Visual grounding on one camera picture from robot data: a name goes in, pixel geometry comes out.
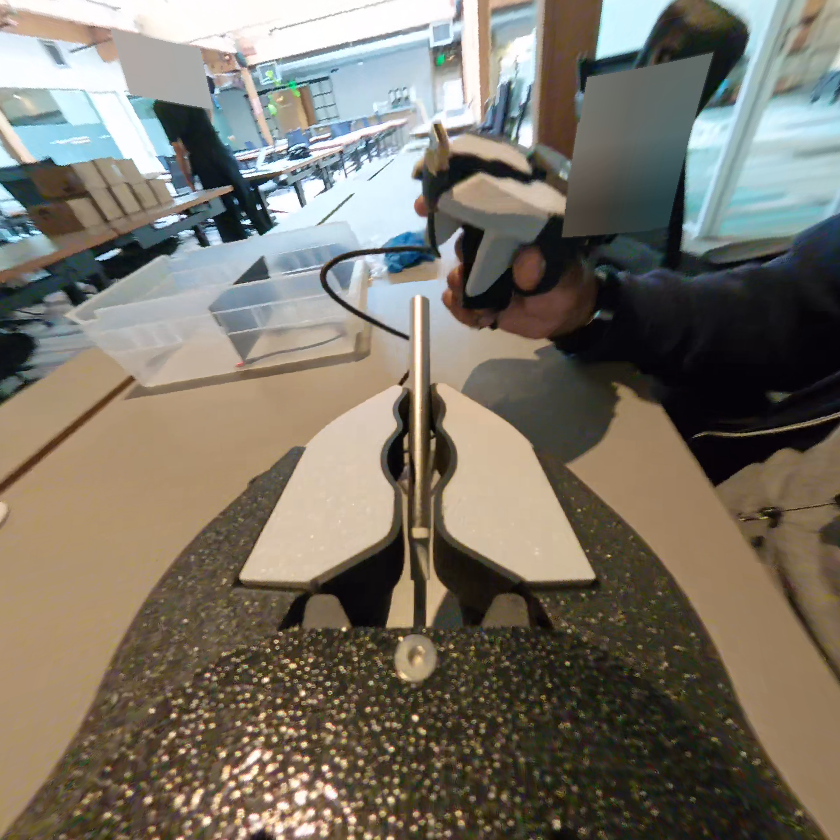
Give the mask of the person's right forearm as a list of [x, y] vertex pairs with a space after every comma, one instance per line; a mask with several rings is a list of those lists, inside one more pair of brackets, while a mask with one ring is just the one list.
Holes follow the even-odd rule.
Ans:
[[594, 318], [556, 340], [581, 362], [651, 377], [690, 437], [838, 424], [839, 217], [763, 263], [684, 277], [609, 271]]

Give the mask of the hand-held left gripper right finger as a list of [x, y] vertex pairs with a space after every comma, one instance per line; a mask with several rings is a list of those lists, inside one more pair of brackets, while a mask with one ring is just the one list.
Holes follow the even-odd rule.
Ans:
[[597, 585], [530, 441], [449, 385], [434, 385], [434, 571], [470, 618], [502, 595]]

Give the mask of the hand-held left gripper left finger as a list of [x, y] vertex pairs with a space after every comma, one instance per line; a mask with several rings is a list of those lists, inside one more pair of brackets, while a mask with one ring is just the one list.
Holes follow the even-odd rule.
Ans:
[[304, 448], [238, 574], [251, 589], [332, 595], [384, 627], [403, 574], [403, 388], [350, 409]]

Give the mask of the person's right hand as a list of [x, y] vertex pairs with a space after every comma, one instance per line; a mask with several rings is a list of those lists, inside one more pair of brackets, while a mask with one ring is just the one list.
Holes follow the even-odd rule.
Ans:
[[498, 329], [527, 340], [555, 341], [584, 327], [595, 310], [599, 280], [588, 259], [570, 262], [565, 271], [551, 273], [553, 287], [541, 295], [514, 295], [502, 311], [470, 310], [463, 303], [464, 233], [455, 240], [455, 267], [448, 273], [442, 302], [456, 321], [467, 328]]

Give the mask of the white usb hub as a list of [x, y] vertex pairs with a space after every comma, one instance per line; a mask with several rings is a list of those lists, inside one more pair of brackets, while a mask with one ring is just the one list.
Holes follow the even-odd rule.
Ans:
[[410, 328], [409, 515], [413, 539], [428, 541], [432, 531], [431, 332], [429, 300], [421, 295], [411, 301]]

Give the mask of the blue crumpled glove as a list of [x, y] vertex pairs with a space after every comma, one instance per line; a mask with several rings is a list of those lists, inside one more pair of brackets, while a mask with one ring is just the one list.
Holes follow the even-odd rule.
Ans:
[[405, 270], [436, 260], [437, 255], [427, 242], [424, 230], [399, 234], [383, 244], [385, 268], [389, 274], [399, 274]]

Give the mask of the brown office desk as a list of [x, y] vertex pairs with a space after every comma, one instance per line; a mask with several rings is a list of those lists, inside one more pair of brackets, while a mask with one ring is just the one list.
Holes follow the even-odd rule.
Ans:
[[150, 249], [184, 231], [194, 232], [199, 245], [206, 247], [202, 224], [223, 212], [222, 197], [231, 192], [230, 186], [200, 191], [79, 233], [58, 237], [38, 235], [2, 246], [2, 286], [25, 275], [47, 273], [3, 292], [2, 317], [42, 302], [59, 291], [69, 291], [70, 301], [77, 305], [83, 301], [78, 286], [88, 280], [94, 280], [99, 290], [105, 288], [108, 279], [97, 261], [99, 252], [130, 245]]

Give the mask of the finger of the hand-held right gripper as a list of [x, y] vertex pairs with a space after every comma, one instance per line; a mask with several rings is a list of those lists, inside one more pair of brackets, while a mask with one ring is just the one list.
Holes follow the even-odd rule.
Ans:
[[439, 198], [474, 175], [528, 183], [533, 168], [516, 145], [480, 134], [433, 134], [413, 168], [413, 179], [426, 198]]
[[566, 196], [548, 183], [471, 175], [437, 198], [427, 218], [427, 242], [437, 247], [460, 228], [472, 227], [528, 245], [565, 209]]

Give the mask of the clear plastic bin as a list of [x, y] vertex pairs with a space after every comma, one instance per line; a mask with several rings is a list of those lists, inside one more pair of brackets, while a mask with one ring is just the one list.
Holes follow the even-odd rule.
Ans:
[[[67, 318], [157, 391], [346, 361], [365, 352], [370, 334], [323, 290], [320, 270], [360, 247], [350, 226], [337, 223], [163, 256]], [[261, 256], [270, 278], [234, 286]]]

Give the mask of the stack of cardboard boxes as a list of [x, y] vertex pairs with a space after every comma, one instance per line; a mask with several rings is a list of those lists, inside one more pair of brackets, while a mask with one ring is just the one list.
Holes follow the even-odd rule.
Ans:
[[165, 180], [142, 173], [133, 159], [98, 158], [56, 164], [24, 164], [35, 189], [24, 206], [44, 235], [82, 233], [174, 201]]

